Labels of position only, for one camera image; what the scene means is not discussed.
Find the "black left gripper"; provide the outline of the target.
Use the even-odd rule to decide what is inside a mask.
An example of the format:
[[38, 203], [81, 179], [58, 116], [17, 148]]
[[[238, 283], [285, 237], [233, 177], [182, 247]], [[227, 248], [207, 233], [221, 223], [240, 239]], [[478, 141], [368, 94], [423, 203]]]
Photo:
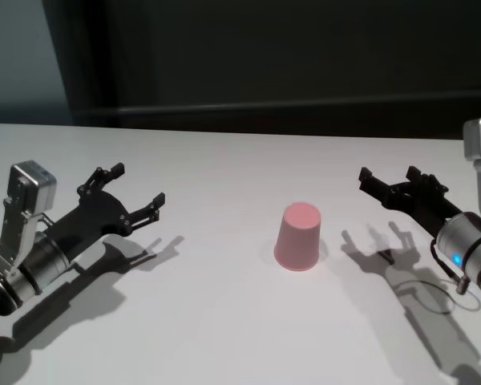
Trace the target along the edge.
[[120, 178], [124, 173], [123, 163], [118, 163], [109, 170], [98, 167], [87, 181], [77, 188], [81, 197], [78, 206], [44, 231], [68, 261], [73, 261], [105, 235], [128, 237], [132, 231], [160, 219], [160, 209], [166, 201], [163, 192], [145, 207], [128, 213], [117, 198], [101, 191], [106, 184]]

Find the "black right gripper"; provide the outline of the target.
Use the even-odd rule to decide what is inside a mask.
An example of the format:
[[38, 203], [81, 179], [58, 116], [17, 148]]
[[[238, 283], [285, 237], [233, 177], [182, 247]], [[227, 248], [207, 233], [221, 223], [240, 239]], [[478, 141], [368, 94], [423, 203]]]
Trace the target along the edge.
[[406, 178], [409, 182], [391, 186], [362, 167], [358, 176], [359, 189], [386, 209], [407, 214], [432, 237], [437, 237], [447, 221], [462, 211], [445, 198], [449, 188], [441, 184], [435, 175], [410, 166]]

